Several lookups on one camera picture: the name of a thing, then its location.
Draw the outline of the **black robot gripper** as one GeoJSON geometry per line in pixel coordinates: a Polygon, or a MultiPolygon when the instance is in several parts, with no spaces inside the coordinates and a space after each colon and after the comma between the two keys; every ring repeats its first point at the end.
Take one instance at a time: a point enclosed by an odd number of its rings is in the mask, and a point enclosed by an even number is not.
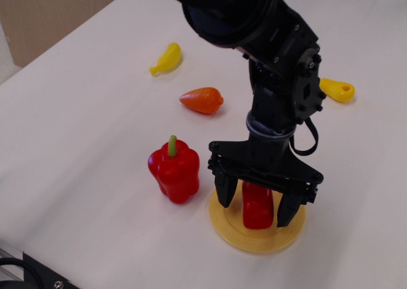
{"type": "Polygon", "coordinates": [[[208,168],[215,176],[217,199],[228,208],[238,180],[275,190],[282,195],[277,210],[277,226],[286,227],[301,204],[313,203],[322,173],[302,162],[291,151],[287,139],[262,141],[213,141],[208,168]]]}

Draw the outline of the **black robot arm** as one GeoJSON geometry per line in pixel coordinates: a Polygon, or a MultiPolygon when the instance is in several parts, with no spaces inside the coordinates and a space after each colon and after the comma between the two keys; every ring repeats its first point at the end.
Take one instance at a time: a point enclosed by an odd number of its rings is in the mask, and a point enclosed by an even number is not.
{"type": "Polygon", "coordinates": [[[191,28],[204,40],[239,50],[249,62],[253,92],[247,141],[213,141],[208,167],[219,203],[228,207],[238,181],[280,192],[277,225],[286,227],[302,205],[315,200],[323,175],[301,161],[297,126],[313,137],[314,113],[325,93],[318,76],[317,35],[284,0],[178,0],[191,28]]]}

